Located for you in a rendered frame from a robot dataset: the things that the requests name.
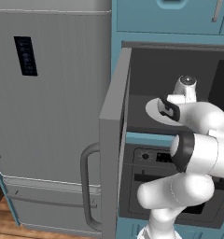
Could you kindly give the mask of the dark grey microwave oven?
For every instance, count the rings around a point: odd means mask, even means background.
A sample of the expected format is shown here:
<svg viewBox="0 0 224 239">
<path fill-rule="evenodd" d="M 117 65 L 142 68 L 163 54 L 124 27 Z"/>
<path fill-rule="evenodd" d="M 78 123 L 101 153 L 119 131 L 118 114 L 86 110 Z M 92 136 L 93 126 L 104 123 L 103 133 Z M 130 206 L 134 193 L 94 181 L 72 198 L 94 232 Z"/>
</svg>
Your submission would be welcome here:
<svg viewBox="0 0 224 239">
<path fill-rule="evenodd" d="M 132 45 L 129 132 L 175 135 L 187 130 L 184 126 L 157 122 L 146 112 L 147 102 L 172 93 L 182 75 L 197 79 L 198 100 L 210 102 L 224 111 L 224 46 Z"/>
</svg>

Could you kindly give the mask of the grey fridge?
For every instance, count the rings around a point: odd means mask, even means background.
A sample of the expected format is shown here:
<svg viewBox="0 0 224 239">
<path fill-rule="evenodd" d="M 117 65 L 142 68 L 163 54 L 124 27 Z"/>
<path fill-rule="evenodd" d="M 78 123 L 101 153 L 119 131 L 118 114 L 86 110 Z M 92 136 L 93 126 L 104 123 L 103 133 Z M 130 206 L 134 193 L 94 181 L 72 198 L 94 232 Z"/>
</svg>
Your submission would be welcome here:
<svg viewBox="0 0 224 239">
<path fill-rule="evenodd" d="M 4 176 L 81 185 L 110 83 L 110 27 L 107 7 L 0 2 L 0 186 L 17 224 Z"/>
</svg>

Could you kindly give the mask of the grey fridge drawer front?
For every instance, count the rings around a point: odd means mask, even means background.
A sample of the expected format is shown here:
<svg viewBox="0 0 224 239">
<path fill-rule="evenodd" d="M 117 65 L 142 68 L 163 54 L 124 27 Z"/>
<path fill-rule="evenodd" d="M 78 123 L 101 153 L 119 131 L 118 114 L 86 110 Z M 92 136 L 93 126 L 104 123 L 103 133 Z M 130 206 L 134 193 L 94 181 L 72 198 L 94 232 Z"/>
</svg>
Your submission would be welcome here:
<svg viewBox="0 0 224 239">
<path fill-rule="evenodd" d="M 3 182 L 8 194 L 43 201 L 70 204 L 83 203 L 82 187 L 78 183 L 33 180 L 9 176 L 4 176 Z M 26 229 L 101 237 L 100 232 L 87 224 L 84 208 L 10 200 L 19 222 Z"/>
</svg>

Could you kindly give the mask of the black built-in oven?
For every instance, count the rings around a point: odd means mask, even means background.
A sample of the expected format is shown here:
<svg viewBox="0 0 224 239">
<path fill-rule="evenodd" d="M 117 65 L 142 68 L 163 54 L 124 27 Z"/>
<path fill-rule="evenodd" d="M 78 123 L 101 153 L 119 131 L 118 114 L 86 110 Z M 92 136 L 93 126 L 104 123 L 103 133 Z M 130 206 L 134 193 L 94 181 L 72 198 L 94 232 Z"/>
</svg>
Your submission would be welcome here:
<svg viewBox="0 0 224 239">
<path fill-rule="evenodd" d="M 142 154 L 148 153 L 147 161 Z M 148 220 L 150 211 L 137 200 L 138 187 L 148 181 L 177 173 L 169 148 L 126 144 L 119 196 L 119 215 L 122 218 Z M 175 220 L 176 224 L 220 229 L 224 222 L 224 181 L 214 177 L 216 190 L 213 198 L 203 204 L 187 207 Z"/>
</svg>

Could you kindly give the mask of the grey microwave door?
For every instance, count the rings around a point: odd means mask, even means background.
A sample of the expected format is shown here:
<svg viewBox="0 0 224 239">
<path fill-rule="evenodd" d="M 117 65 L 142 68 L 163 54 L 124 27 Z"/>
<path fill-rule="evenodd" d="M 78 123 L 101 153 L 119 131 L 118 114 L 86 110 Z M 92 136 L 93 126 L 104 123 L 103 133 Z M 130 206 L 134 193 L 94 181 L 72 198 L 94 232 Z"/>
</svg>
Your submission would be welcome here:
<svg viewBox="0 0 224 239">
<path fill-rule="evenodd" d="M 99 118 L 103 239 L 116 239 L 119 156 L 126 134 L 131 54 L 130 48 L 121 50 Z"/>
</svg>

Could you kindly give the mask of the teal drawer front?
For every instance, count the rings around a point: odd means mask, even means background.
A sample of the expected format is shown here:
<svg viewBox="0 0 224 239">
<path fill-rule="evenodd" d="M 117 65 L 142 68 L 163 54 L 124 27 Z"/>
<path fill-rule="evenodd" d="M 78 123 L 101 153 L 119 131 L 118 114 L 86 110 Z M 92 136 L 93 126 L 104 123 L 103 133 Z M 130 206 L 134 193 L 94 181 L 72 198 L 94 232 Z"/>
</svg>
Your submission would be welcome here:
<svg viewBox="0 0 224 239">
<path fill-rule="evenodd" d="M 146 225 L 146 220 L 118 218 L 116 239 L 137 239 Z M 220 229 L 175 224 L 175 230 L 182 239 L 224 239 L 224 223 Z"/>
</svg>

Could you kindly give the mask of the white microwave turntable plate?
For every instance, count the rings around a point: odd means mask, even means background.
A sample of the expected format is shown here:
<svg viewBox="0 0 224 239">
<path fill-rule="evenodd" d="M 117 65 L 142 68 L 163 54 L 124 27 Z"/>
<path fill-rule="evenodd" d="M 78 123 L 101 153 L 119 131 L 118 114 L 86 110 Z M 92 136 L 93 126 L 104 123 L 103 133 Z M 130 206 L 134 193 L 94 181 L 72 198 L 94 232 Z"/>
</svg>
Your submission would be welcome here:
<svg viewBox="0 0 224 239">
<path fill-rule="evenodd" d="M 149 102 L 147 102 L 146 112 L 152 119 L 154 119 L 155 121 L 159 123 L 170 125 L 170 126 L 179 126 L 179 127 L 182 126 L 181 123 L 173 121 L 169 119 L 168 117 L 162 116 L 160 114 L 160 112 L 158 111 L 158 98 L 151 99 Z"/>
</svg>

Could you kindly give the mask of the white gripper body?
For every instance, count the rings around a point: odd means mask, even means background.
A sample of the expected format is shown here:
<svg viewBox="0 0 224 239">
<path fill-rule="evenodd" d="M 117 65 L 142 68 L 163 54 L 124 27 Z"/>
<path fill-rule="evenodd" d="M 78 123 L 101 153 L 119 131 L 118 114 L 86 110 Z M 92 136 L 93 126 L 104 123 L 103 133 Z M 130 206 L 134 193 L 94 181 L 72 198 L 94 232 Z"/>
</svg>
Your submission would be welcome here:
<svg viewBox="0 0 224 239">
<path fill-rule="evenodd" d="M 167 101 L 175 104 L 175 105 L 181 105 L 181 104 L 189 104 L 189 103 L 195 103 L 196 99 L 194 97 L 186 97 L 183 94 L 169 94 L 167 96 Z"/>
</svg>

